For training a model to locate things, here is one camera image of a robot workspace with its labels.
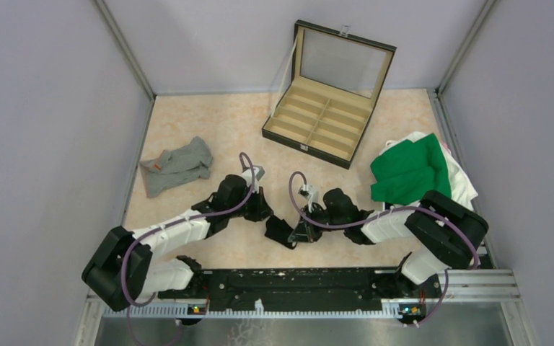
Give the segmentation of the black underwear with beige waistband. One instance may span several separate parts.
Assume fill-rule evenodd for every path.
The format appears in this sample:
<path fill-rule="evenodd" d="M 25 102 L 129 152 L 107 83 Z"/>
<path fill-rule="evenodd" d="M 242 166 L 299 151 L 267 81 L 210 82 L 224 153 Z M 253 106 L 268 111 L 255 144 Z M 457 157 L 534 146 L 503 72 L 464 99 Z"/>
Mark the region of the black underwear with beige waistband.
<path fill-rule="evenodd" d="M 264 237 L 285 246 L 287 249 L 296 248 L 296 242 L 289 240 L 294 230 L 284 219 L 270 216 L 266 220 L 265 227 Z"/>

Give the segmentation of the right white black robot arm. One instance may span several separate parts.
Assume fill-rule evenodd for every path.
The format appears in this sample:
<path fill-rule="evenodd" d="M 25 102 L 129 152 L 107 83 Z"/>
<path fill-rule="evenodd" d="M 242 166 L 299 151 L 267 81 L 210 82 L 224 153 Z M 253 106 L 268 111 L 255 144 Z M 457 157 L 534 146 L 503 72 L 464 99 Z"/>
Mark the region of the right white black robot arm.
<path fill-rule="evenodd" d="M 341 190 L 337 198 L 318 208 L 308 202 L 296 211 L 301 219 L 320 231 L 343 231 L 357 244 L 378 244 L 401 238 L 415 238 L 421 247 L 405 256 L 394 277 L 395 290 L 413 297 L 431 276 L 449 269 L 480 266 L 478 248 L 488 223 L 478 214 L 438 191 L 422 199 L 376 212 L 357 208 Z"/>

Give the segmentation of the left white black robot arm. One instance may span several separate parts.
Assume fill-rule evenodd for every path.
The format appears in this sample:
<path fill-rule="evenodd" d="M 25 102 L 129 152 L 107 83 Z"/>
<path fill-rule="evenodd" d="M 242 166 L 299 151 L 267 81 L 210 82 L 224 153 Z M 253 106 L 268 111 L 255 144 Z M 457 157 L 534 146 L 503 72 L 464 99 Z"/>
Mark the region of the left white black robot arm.
<path fill-rule="evenodd" d="M 265 200 L 260 166 L 228 174 L 218 190 L 179 216 L 142 229 L 108 231 L 82 272 L 82 281 L 113 311 L 141 306 L 139 296 L 177 290 L 186 298 L 201 292 L 199 264 L 186 256 L 165 260 L 177 248 L 223 231 L 233 218 L 264 221 L 273 211 Z"/>

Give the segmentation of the black leather compartment box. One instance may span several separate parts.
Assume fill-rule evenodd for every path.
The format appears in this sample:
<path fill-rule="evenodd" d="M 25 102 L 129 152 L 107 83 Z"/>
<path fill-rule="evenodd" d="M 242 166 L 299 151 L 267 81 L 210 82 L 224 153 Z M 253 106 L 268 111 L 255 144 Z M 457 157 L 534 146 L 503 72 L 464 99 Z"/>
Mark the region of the black leather compartment box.
<path fill-rule="evenodd" d="M 397 48 L 304 20 L 262 135 L 349 169 L 370 123 Z"/>

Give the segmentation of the grey striped underwear orange trim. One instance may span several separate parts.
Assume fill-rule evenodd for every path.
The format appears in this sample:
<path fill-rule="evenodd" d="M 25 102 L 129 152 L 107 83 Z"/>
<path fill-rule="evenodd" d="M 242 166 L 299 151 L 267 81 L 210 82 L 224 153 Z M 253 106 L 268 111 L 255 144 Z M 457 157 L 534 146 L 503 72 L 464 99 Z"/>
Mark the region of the grey striped underwear orange trim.
<path fill-rule="evenodd" d="M 212 163 L 209 146 L 198 136 L 182 147 L 163 150 L 157 158 L 139 163 L 146 196 L 155 198 L 165 190 L 208 179 Z"/>

